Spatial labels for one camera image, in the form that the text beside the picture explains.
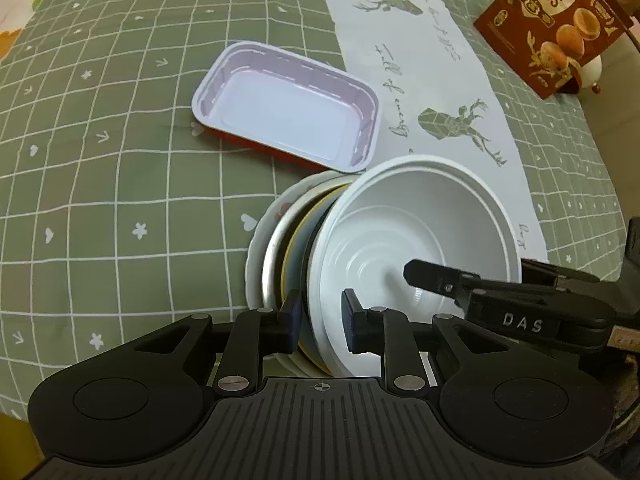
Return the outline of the white floral plate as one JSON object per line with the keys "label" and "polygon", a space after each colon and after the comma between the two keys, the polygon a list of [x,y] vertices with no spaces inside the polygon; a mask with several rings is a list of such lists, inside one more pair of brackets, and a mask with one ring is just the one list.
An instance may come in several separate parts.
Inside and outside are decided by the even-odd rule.
{"label": "white floral plate", "polygon": [[356,180],[325,171],[293,184],[258,221],[245,263],[245,299],[252,310],[276,310],[292,290],[306,292],[312,239],[336,200]]}

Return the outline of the stainless steel bowl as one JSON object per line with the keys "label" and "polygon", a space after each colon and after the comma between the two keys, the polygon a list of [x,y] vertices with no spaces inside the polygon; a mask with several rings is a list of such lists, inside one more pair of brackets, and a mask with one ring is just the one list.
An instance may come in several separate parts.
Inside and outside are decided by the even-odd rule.
{"label": "stainless steel bowl", "polygon": [[267,209],[250,242],[245,265],[245,293],[252,309],[280,307],[280,286],[274,281],[280,275],[278,264],[288,232],[295,229],[297,221],[320,198],[355,179],[336,171],[313,174],[288,188]]}

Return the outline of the white foam bowl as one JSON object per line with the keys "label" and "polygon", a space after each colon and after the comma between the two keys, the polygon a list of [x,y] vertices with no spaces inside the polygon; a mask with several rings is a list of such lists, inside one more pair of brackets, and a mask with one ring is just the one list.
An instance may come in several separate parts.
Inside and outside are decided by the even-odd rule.
{"label": "white foam bowl", "polygon": [[347,348],[341,304],[346,288],[363,307],[392,308],[411,321],[461,314],[454,300],[407,283],[404,267],[413,259],[500,282],[519,282],[522,275],[506,210],[476,174],[434,155],[383,162],[346,188],[310,252],[310,322],[331,375],[381,373],[378,356]]}

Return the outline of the red rectangular tray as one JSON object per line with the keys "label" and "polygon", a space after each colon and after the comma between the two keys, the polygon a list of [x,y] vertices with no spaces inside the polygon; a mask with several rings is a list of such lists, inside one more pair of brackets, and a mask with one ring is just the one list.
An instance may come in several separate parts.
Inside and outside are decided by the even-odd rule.
{"label": "red rectangular tray", "polygon": [[204,127],[345,174],[369,166],[381,125],[364,81],[255,41],[221,52],[191,106]]}

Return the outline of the dark red round object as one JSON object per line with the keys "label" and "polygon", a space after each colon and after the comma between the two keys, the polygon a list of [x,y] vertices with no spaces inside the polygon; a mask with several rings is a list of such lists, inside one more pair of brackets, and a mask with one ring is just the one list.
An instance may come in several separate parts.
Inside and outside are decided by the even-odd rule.
{"label": "dark red round object", "polygon": [[582,75],[579,70],[573,70],[572,76],[567,81],[560,81],[556,92],[577,96],[582,91]]}

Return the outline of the cream egg-shaped ornament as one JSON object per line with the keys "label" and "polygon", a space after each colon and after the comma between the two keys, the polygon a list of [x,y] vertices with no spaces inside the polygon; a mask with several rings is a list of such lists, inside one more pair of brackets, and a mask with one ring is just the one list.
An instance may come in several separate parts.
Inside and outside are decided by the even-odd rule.
{"label": "cream egg-shaped ornament", "polygon": [[598,55],[589,63],[583,65],[575,76],[578,84],[578,92],[591,90],[594,93],[600,92],[599,80],[602,76],[602,58]]}

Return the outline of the quail eggs snack bag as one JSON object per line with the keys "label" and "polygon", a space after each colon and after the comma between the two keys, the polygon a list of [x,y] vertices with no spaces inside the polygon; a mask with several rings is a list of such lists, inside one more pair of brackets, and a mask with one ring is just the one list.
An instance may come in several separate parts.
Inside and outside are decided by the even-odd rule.
{"label": "quail eggs snack bag", "polygon": [[639,0],[494,0],[474,26],[541,99],[630,32]]}

